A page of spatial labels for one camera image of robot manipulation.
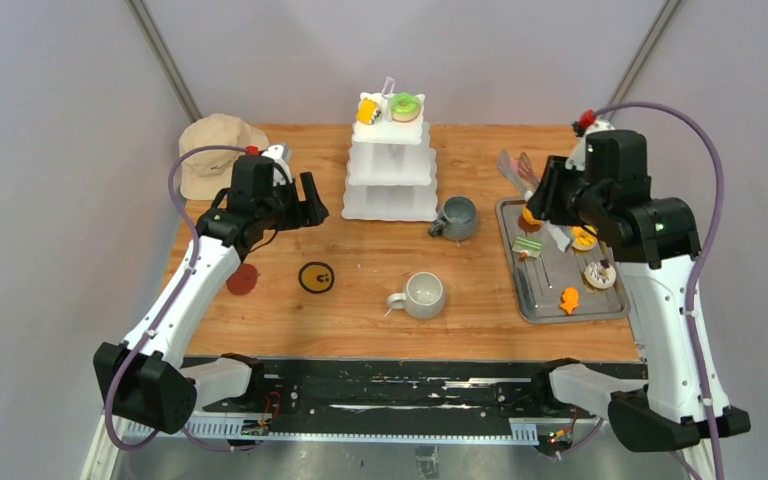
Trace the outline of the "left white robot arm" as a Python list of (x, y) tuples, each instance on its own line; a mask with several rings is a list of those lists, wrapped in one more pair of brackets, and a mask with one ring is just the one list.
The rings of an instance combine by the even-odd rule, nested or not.
[(94, 355), (110, 435), (114, 417), (173, 434), (195, 411), (222, 400), (243, 413), (264, 405), (267, 389), (259, 361), (225, 354), (185, 368), (186, 348), (216, 295), (265, 231), (318, 226), (328, 214), (311, 172), (293, 177), (281, 160), (265, 152), (236, 160), (230, 186), (197, 220), (187, 222), (192, 235), (187, 252), (155, 304), (121, 342), (104, 342)]

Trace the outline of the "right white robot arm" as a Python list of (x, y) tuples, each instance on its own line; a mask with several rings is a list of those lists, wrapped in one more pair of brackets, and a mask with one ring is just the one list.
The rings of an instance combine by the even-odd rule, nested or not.
[(631, 300), (648, 375), (625, 380), (562, 358), (547, 362), (531, 390), (534, 408), (554, 417), (569, 405), (606, 419), (632, 452), (682, 450), (751, 428), (716, 374), (698, 281), (702, 246), (691, 207), (655, 199), (645, 137), (631, 130), (582, 136), (568, 157), (549, 158), (529, 210), (546, 224), (592, 226), (613, 254)]

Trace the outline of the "pink round macaron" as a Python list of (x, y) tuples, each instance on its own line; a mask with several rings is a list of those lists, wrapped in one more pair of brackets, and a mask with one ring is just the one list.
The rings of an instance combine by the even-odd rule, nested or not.
[(529, 156), (522, 152), (517, 160), (517, 172), (528, 190), (535, 191), (539, 186), (537, 176)]

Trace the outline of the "metal tongs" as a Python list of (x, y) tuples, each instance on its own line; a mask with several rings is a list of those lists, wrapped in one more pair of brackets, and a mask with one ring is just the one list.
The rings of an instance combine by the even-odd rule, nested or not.
[[(535, 191), (528, 190), (521, 177), (518, 175), (518, 158), (519, 156), (514, 158), (506, 150), (501, 150), (496, 160), (496, 168), (517, 188), (522, 198), (525, 201), (528, 201), (537, 189)], [(555, 241), (557, 248), (561, 252), (566, 252), (571, 248), (572, 234), (567, 227), (557, 226), (549, 222), (546, 224), (545, 229), (547, 230), (549, 237)]]

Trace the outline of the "green frosted donut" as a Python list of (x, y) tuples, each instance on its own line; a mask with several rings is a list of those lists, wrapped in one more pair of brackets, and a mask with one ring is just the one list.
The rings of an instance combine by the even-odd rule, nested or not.
[(418, 95), (407, 92), (394, 94), (389, 100), (393, 121), (407, 123), (414, 121), (421, 113), (423, 101)]

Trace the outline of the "yellow cake slice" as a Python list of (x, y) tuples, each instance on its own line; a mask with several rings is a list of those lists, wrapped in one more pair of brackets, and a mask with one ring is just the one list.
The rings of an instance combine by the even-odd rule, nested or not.
[(360, 100), (356, 113), (356, 121), (363, 125), (374, 125), (382, 116), (380, 104), (369, 97)]

